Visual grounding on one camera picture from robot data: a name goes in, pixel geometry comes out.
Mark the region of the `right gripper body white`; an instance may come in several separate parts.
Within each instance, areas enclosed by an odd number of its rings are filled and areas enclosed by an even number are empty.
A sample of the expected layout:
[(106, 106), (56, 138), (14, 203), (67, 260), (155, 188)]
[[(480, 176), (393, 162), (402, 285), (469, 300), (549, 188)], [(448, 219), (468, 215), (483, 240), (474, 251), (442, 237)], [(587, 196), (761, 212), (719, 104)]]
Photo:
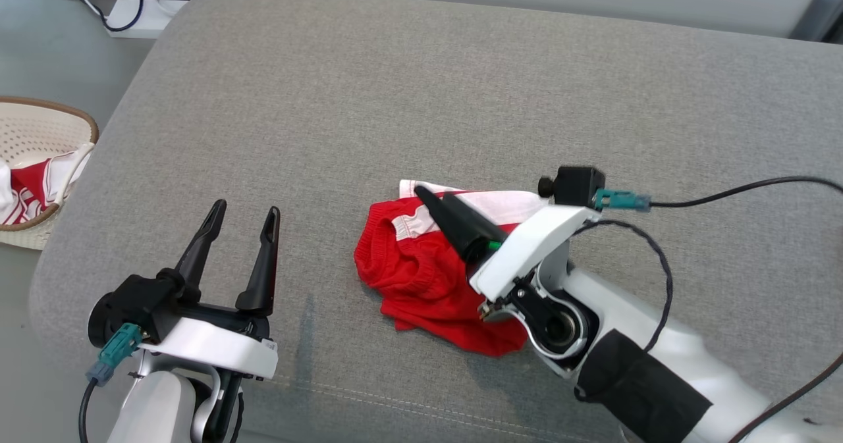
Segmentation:
[(517, 279), (524, 278), (584, 224), (601, 218), (602, 214), (593, 209), (545, 206), (512, 231), (469, 278), (470, 287), (491, 302), (507, 296)]

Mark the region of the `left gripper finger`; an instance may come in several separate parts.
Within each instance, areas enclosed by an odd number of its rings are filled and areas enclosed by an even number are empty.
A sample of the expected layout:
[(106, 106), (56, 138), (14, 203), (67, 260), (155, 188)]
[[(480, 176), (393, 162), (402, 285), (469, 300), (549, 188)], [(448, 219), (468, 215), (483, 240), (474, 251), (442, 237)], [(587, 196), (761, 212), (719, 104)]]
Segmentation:
[(250, 316), (268, 317), (274, 309), (280, 210), (272, 206), (265, 218), (259, 242), (261, 246), (245, 291), (236, 299), (235, 307)]
[(223, 198), (214, 202), (199, 229), (192, 237), (192, 241), (187, 245), (186, 251), (178, 260), (175, 272), (180, 275), (183, 281), (183, 287), (178, 297), (180, 303), (196, 304), (201, 300), (200, 283), (205, 264), (211, 244), (217, 239), (222, 229), (227, 206), (228, 203)]

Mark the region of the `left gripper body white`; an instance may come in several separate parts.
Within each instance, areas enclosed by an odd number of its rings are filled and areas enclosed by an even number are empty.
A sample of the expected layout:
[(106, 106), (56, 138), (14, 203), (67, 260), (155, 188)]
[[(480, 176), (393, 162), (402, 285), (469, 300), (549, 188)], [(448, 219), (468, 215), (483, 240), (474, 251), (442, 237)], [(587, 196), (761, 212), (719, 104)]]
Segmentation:
[(159, 344), (141, 344), (138, 359), (141, 376), (181, 366), (198, 372), (214, 368), (271, 379), (278, 349), (270, 338), (267, 317), (203, 305), (199, 314), (181, 317)]

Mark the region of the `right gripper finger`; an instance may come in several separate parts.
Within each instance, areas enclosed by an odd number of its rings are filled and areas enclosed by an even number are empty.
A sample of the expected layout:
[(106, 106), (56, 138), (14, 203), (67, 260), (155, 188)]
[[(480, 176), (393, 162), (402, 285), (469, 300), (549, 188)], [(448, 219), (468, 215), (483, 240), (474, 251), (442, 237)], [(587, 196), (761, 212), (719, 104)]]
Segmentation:
[(442, 231), (465, 263), (480, 263), (508, 238), (508, 233), (453, 193), (443, 194)]
[(463, 249), (462, 223), (458, 215), (446, 204), (445, 200), (437, 196), (424, 185), (416, 185), (414, 188), (416, 197), (427, 208), (429, 215), (445, 235), (449, 244), (455, 250)]

